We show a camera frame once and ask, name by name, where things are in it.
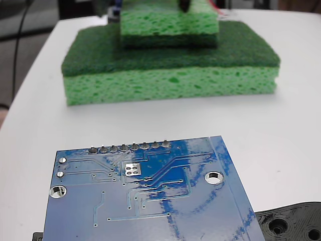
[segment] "sponge scouring side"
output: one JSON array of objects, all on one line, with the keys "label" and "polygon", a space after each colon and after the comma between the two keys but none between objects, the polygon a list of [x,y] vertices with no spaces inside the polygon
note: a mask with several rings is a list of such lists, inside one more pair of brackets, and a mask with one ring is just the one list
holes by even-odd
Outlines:
[{"label": "sponge scouring side", "polygon": [[178,0],[124,0],[121,40],[128,48],[215,47],[217,17],[208,0],[192,1],[187,13]]}]

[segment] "stacked sponges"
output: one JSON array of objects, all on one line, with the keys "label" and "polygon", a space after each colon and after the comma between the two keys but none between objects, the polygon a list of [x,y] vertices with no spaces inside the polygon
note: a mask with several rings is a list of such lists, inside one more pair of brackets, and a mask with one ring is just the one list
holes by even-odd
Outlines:
[{"label": "stacked sponges", "polygon": [[185,14],[177,0],[126,0],[121,24],[80,31],[62,65],[67,103],[273,93],[271,47],[244,23],[218,22],[207,0],[192,3]]}]

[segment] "gray floor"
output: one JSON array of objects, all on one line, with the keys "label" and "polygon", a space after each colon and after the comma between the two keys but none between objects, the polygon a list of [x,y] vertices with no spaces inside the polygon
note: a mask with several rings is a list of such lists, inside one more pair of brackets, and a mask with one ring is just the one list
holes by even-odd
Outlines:
[{"label": "gray floor", "polygon": [[[17,56],[16,92],[48,37],[49,33],[20,39]],[[0,103],[8,106],[12,102],[15,45],[15,40],[0,42]]]},{"label": "gray floor", "polygon": [[[3,9],[12,2],[22,0],[3,0],[1,13],[6,14]],[[23,15],[23,8],[12,16],[0,19],[0,38],[17,34]],[[43,31],[54,28],[59,20],[57,0],[34,0],[24,20],[22,33],[30,31]],[[18,55],[15,90],[18,91],[30,67],[36,59],[50,33],[42,33],[22,37],[20,39]],[[13,89],[13,65],[16,39],[0,41],[0,104],[11,105]]]}]

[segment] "white table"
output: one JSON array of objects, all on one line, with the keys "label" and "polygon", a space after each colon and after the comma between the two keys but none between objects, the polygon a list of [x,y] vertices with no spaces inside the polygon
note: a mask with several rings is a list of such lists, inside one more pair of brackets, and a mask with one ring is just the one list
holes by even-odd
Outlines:
[{"label": "white table", "polygon": [[60,21],[0,131],[0,240],[43,231],[56,151],[91,145],[222,135],[254,211],[321,201],[321,16],[237,13],[282,59],[273,95],[67,107],[61,63],[105,19]]}]

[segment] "black cable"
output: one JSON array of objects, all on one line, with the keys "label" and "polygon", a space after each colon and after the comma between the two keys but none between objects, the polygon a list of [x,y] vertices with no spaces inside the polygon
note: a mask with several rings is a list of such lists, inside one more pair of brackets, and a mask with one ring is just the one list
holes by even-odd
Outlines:
[{"label": "black cable", "polygon": [[314,13],[316,11],[316,8],[319,6],[320,3],[321,3],[321,0],[316,0],[313,8],[310,11],[310,13]]},{"label": "black cable", "polygon": [[0,103],[0,109],[9,109],[9,106]]},{"label": "black cable", "polygon": [[19,26],[17,40],[16,40],[15,55],[14,55],[13,80],[12,80],[12,101],[14,101],[14,98],[16,95],[16,70],[17,70],[17,56],[18,56],[19,41],[20,41],[21,31],[22,31],[22,27],[24,25],[25,17],[27,15],[29,7],[31,6],[31,3],[32,3],[31,1],[26,2],[26,8],[24,10],[24,13],[23,13],[21,21],[20,21],[20,26]]}]

